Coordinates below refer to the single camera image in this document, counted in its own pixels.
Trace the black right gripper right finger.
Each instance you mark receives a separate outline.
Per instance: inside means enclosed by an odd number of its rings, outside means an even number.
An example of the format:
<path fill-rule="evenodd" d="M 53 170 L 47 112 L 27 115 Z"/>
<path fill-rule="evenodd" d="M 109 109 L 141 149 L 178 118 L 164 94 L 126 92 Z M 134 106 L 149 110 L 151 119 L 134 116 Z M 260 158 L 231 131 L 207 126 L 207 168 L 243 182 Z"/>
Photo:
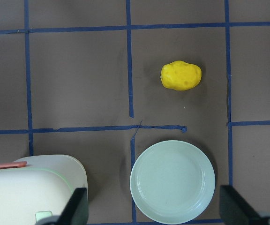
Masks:
<path fill-rule="evenodd" d="M 226 225 L 270 225 L 270 215 L 260 215 L 230 185 L 220 186 L 219 214 Z"/>

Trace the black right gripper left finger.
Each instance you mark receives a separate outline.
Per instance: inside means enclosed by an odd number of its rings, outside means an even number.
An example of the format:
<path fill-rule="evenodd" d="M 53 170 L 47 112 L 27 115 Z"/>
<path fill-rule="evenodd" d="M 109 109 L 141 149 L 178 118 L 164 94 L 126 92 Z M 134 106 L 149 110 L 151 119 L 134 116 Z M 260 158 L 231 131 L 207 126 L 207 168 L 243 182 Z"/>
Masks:
<path fill-rule="evenodd" d="M 76 188 L 59 216 L 46 217 L 37 225 L 86 225 L 89 218 L 88 190 Z"/>

